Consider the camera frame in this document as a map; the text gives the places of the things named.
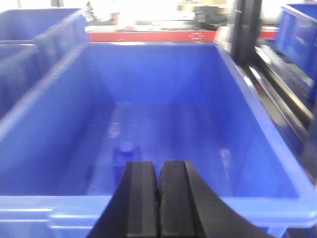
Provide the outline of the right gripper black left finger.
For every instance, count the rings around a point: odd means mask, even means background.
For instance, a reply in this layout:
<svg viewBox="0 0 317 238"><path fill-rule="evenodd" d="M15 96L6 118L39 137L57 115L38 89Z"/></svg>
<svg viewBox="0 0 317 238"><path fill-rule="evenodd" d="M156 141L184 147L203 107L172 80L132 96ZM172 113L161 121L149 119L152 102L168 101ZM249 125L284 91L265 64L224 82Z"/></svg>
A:
<svg viewBox="0 0 317 238"><path fill-rule="evenodd" d="M157 176L151 161L128 161L112 199L88 238L157 238Z"/></svg>

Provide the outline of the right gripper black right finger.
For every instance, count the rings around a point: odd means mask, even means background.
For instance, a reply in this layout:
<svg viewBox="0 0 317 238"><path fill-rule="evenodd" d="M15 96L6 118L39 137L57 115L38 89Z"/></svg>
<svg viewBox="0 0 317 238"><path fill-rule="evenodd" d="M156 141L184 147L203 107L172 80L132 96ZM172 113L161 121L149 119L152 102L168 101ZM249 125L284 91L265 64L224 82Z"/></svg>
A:
<svg viewBox="0 0 317 238"><path fill-rule="evenodd" d="M268 238L207 185L189 161L165 161L160 171L162 238Z"/></svg>

